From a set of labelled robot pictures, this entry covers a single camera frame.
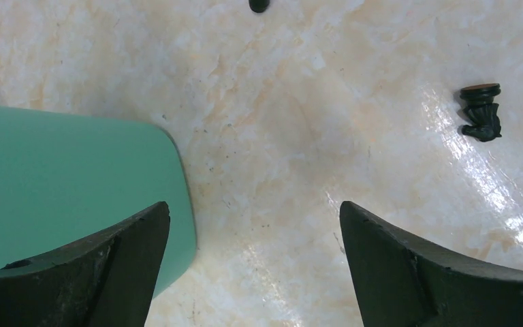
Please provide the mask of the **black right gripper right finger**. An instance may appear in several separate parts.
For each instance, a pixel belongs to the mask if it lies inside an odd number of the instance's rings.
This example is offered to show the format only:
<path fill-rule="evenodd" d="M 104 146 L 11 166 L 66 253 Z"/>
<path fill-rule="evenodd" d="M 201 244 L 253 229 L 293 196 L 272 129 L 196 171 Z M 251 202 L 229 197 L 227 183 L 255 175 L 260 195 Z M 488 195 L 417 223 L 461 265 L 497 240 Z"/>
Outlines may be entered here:
<path fill-rule="evenodd" d="M 365 326 L 523 326 L 523 270 L 449 250 L 350 201 L 340 227 Z"/>

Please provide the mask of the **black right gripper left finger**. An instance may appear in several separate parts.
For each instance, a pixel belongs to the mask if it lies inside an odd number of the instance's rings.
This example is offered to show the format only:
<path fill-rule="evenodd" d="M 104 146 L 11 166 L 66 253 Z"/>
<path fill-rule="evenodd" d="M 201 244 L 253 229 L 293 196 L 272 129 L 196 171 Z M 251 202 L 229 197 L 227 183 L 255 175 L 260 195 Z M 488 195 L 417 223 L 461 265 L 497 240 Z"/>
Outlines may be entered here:
<path fill-rule="evenodd" d="M 170 231 L 165 202 L 0 269 L 0 326 L 143 326 Z"/>

